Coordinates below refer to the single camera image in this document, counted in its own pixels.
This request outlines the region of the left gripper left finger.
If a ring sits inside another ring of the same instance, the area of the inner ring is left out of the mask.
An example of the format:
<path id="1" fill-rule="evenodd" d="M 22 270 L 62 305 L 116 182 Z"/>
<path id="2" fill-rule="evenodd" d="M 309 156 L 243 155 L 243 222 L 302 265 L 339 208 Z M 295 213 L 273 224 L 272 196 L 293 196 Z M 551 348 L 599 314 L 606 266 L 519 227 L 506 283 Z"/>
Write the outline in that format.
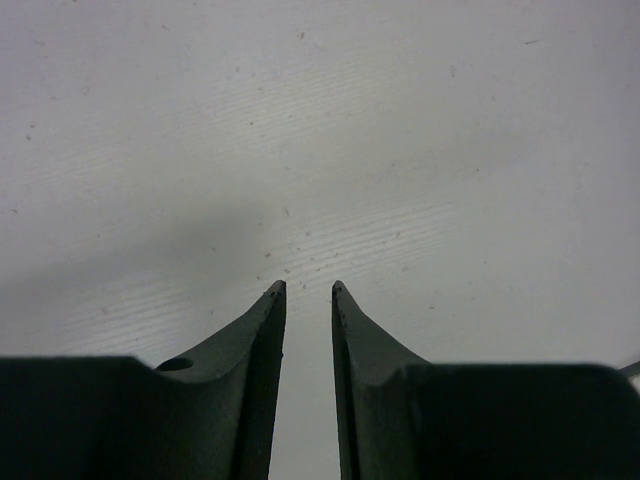
<path id="1" fill-rule="evenodd" d="M 5 479 L 264 479 L 286 285 L 195 347 L 149 367 L 128 356 L 5 357 Z"/>

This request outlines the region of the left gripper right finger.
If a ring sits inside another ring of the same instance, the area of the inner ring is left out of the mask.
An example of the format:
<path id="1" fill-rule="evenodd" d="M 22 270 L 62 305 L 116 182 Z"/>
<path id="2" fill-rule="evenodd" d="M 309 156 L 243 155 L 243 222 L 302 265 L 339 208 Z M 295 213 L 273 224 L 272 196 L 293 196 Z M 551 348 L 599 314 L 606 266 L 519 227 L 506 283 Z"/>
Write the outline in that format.
<path id="1" fill-rule="evenodd" d="M 635 479 L 639 395 L 597 364 L 437 364 L 332 289 L 345 479 Z"/>

